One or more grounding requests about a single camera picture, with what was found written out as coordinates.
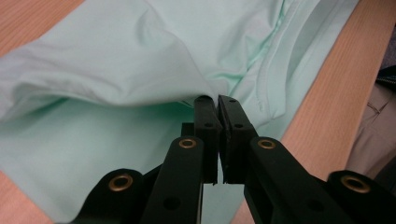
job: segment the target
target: beige pants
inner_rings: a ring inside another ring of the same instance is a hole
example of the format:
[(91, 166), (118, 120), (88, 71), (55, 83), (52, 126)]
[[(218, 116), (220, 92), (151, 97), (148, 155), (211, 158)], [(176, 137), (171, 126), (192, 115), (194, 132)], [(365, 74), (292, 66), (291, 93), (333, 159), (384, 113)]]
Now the beige pants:
[(396, 156), (396, 93), (375, 84), (346, 168), (374, 178)]

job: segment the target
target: mint green fabric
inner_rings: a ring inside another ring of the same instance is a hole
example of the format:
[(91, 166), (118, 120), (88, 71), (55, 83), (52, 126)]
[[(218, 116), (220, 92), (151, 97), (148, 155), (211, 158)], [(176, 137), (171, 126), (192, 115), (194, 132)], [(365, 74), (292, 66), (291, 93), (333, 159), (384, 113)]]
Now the mint green fabric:
[[(161, 164), (200, 95), (236, 98), (280, 138), (356, 4), (87, 1), (0, 58), (0, 167), (66, 222), (106, 173)], [(205, 186), (203, 223), (229, 223), (242, 199)]]

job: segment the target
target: wooden table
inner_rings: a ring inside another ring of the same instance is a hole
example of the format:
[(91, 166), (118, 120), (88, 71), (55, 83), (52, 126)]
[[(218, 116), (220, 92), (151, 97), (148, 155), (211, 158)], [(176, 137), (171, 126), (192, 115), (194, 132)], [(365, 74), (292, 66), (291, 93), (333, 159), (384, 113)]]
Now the wooden table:
[[(81, 2), (2, 0), (0, 56), (40, 37)], [(359, 2), (282, 138), (310, 174), (326, 179), (346, 166), (396, 22), (395, 12), (394, 0)], [(51, 223), (1, 172), (0, 192), (0, 222)], [(233, 223), (253, 223), (245, 203)]]

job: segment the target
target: black object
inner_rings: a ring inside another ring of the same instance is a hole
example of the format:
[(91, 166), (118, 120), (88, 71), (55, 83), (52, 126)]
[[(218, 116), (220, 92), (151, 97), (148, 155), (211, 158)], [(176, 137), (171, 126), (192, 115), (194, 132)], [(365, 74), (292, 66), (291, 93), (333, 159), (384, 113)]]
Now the black object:
[(244, 184), (256, 223), (396, 223), (396, 199), (349, 171), (311, 176), (275, 139), (259, 137), (242, 106), (220, 96), (195, 100), (163, 165), (145, 175), (121, 169), (92, 190), (73, 223), (200, 223), (204, 183)]

